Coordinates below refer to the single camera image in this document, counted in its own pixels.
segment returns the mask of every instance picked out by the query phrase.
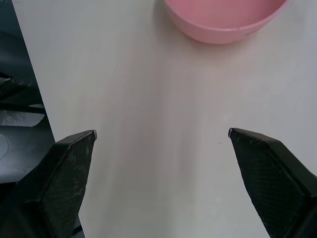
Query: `black plastic part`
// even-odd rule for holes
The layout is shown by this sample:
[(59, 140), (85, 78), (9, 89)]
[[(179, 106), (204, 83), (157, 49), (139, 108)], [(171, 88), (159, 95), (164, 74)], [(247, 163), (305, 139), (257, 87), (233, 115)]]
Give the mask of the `black plastic part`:
[(70, 238), (90, 168), (94, 130), (55, 143), (0, 207), (0, 238)]
[(278, 140), (231, 128), (242, 179), (272, 238), (316, 238), (317, 178)]

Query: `pink bowl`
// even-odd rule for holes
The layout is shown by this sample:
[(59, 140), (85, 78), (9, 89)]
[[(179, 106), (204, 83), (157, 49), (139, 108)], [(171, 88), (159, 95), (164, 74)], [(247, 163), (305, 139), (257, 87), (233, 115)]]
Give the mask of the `pink bowl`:
[(289, 0), (164, 0), (186, 35), (210, 44), (247, 38), (276, 17)]

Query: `table surface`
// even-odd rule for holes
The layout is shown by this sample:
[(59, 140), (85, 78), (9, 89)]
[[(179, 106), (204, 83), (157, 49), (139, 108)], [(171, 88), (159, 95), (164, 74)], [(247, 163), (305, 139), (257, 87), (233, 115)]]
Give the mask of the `table surface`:
[(267, 238), (230, 127), (281, 140), (317, 174), (317, 1), (228, 46), (185, 37), (159, 0), (14, 7), (55, 139), (97, 130), (86, 237)]

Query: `white table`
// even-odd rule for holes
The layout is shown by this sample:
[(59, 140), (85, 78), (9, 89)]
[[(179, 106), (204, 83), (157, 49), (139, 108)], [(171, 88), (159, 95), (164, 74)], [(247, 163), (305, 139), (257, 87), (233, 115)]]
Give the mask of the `white table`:
[(56, 140), (96, 129), (88, 238), (267, 238), (227, 132), (280, 139), (317, 174), (317, 1), (209, 46), (155, 0), (15, 0)]

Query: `bowl rim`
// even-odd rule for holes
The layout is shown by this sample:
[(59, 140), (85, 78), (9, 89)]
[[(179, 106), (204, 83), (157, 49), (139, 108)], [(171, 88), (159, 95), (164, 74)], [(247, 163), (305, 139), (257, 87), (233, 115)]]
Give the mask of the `bowl rim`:
[(285, 6), (288, 4), (288, 2), (290, 0), (284, 0), (284, 3), (275, 11), (273, 12), (271, 15), (267, 16), (266, 18), (262, 19), (261, 21), (257, 21), (255, 23), (249, 24), (249, 25), (244, 25), (244, 26), (239, 26), (239, 27), (232, 27), (232, 28), (218, 28), (218, 27), (212, 27), (212, 26), (206, 26), (206, 25), (202, 25), (202, 24), (198, 24), (195, 23), (191, 20), (186, 19), (185, 17), (183, 17), (181, 14), (179, 14), (175, 8), (171, 5), (171, 3), (169, 2), (170, 0), (164, 0), (165, 4), (182, 20), (184, 20), (185, 22), (200, 27), (200, 28), (204, 28), (206, 30), (213, 30), (213, 31), (241, 31), (241, 30), (247, 30), (250, 28), (255, 28), (257, 26), (261, 26), (262, 24), (269, 22), (270, 20), (272, 20), (274, 17), (276, 17), (284, 8)]

